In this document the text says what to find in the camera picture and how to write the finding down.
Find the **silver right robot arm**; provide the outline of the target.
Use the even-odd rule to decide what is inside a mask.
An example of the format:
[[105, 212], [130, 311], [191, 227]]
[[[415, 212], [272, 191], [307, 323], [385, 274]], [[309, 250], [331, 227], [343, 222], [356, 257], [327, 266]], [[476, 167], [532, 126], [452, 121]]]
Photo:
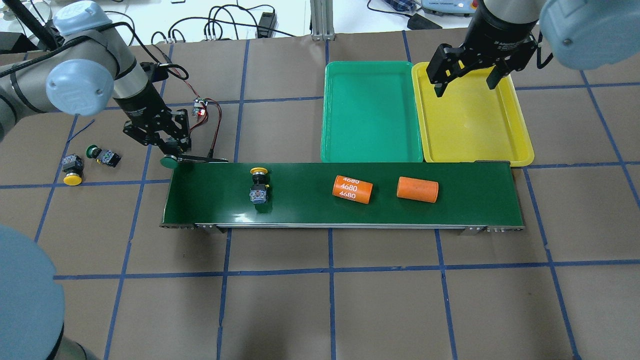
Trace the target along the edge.
[[565, 68], [598, 69], [638, 54], [640, 5], [637, 0], [479, 0], [459, 47], [442, 43], [426, 74], [437, 97], [455, 79], [490, 69], [493, 90], [514, 71], [526, 68], [542, 44], [550, 60]]

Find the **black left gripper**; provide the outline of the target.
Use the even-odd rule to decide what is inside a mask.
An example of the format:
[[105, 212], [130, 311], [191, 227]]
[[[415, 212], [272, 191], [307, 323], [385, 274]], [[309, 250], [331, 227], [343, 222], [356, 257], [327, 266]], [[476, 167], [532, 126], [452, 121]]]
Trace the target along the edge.
[[[156, 146], [163, 154], [174, 157], [191, 150], [188, 112], [170, 112], [154, 85], [146, 85], [133, 96], [119, 98], [118, 105], [128, 118], [123, 133], [131, 139], [143, 146]], [[171, 120], [177, 129], [172, 135], [174, 141], [164, 140], [160, 135], [171, 128]]]

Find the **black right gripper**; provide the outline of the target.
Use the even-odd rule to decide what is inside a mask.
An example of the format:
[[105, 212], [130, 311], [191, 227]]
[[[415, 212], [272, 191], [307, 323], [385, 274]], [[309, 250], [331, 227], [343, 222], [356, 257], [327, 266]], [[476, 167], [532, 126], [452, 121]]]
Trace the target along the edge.
[[531, 36], [537, 22], [535, 0], [478, 0], [462, 46], [439, 44], [427, 65], [435, 96], [441, 98], [453, 80], [466, 75], [469, 66], [494, 66], [486, 79], [491, 91], [512, 71], [525, 69], [537, 47]]

